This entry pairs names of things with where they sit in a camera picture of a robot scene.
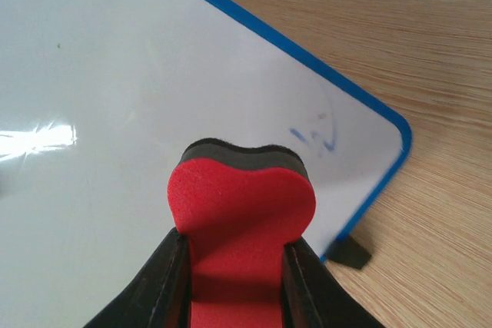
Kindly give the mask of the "small blue-framed whiteboard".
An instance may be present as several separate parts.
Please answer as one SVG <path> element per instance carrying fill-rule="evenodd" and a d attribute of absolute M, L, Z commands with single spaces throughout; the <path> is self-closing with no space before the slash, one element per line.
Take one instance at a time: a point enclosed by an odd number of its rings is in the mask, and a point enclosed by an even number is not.
<path fill-rule="evenodd" d="M 172 227 L 194 141 L 307 167 L 322 254 L 410 153 L 407 121 L 231 0 L 1 0 L 1 325 L 80 327 Z"/>

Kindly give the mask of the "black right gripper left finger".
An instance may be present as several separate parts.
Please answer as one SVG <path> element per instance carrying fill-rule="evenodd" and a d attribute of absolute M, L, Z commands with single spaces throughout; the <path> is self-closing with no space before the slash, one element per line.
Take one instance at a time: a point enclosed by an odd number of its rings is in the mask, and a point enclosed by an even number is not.
<path fill-rule="evenodd" d="M 173 228 L 134 279 L 86 328 L 164 328 L 191 325 L 188 240 Z"/>

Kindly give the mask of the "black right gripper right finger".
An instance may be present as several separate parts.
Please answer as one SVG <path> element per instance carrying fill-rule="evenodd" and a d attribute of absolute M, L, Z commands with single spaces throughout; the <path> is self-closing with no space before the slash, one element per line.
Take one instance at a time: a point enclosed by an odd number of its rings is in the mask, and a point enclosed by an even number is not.
<path fill-rule="evenodd" d="M 333 277 L 304 239 L 284 247 L 284 327 L 382 327 Z"/>

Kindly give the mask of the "red whiteboard eraser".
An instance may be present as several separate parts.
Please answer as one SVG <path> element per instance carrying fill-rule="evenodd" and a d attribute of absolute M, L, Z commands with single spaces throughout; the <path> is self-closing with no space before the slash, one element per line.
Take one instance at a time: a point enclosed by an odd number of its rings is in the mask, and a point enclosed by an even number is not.
<path fill-rule="evenodd" d="M 190 144 L 168 181 L 168 205 L 191 253 L 193 327 L 279 327 L 285 245 L 315 211 L 301 158 L 269 144 Z"/>

